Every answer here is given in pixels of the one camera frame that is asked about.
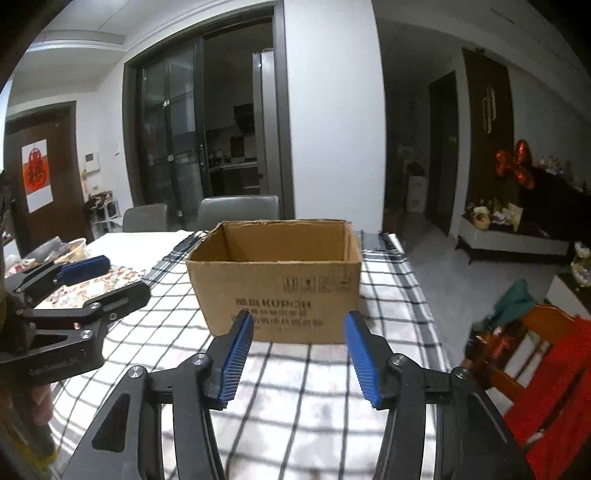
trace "refrigerator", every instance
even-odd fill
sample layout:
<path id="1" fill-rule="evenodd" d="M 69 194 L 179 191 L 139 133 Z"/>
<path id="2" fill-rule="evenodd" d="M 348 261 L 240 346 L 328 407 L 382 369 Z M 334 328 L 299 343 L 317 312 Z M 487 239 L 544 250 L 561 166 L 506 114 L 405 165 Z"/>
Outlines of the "refrigerator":
<path id="1" fill-rule="evenodd" d="M 260 192 L 261 195 L 276 195 L 283 209 L 275 56 L 272 48 L 252 55 L 252 89 Z"/>

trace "red cloth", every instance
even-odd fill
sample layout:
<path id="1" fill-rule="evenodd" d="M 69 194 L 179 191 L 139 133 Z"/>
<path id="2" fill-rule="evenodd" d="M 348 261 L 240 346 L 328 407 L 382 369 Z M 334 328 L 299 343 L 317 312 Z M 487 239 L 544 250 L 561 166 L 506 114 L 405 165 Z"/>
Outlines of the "red cloth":
<path id="1" fill-rule="evenodd" d="M 527 453 L 537 480 L 559 478 L 591 432 L 591 322 L 577 317 L 572 333 L 553 346 L 505 414 L 517 443 L 538 431 L 579 374 L 562 412 Z"/>

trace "metal screw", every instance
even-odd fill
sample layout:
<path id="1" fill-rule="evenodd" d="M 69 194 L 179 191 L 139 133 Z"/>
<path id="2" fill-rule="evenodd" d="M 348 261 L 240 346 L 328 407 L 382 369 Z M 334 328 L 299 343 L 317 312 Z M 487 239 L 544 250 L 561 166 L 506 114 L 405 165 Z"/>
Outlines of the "metal screw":
<path id="1" fill-rule="evenodd" d="M 395 353 L 393 354 L 393 356 L 390 357 L 390 361 L 394 364 L 394 365 L 404 365 L 407 362 L 408 358 L 406 358 L 403 354 L 401 353 Z"/>
<path id="2" fill-rule="evenodd" d="M 127 370 L 127 374 L 131 378 L 138 378 L 144 374 L 144 367 L 141 365 L 134 365 L 129 370 Z"/>
<path id="3" fill-rule="evenodd" d="M 470 377 L 470 371 L 466 367 L 457 367 L 457 368 L 454 368 L 453 370 L 454 370 L 454 373 L 459 378 L 469 378 Z"/>
<path id="4" fill-rule="evenodd" d="M 206 365 L 209 363 L 209 355 L 203 352 L 196 353 L 191 359 L 193 365 Z"/>

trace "door handle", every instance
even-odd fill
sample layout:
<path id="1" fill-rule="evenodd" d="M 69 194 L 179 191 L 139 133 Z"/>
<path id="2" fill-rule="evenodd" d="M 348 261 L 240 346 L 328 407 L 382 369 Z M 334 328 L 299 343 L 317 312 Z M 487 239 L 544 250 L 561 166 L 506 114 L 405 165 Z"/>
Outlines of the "door handle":
<path id="1" fill-rule="evenodd" d="M 199 145 L 199 166 L 201 167 L 201 171 L 205 172 L 205 150 L 203 149 L 203 144 Z"/>

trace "green cloth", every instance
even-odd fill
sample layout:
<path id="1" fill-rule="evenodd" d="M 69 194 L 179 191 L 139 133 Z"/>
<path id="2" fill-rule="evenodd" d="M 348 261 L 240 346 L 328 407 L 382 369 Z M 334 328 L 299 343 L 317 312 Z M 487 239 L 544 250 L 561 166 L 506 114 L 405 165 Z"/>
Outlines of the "green cloth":
<path id="1" fill-rule="evenodd" d="M 483 326 L 493 331 L 498 326 L 504 326 L 529 312 L 537 302 L 527 291 L 527 282 L 520 278 L 496 302 L 492 315 L 487 316 Z"/>

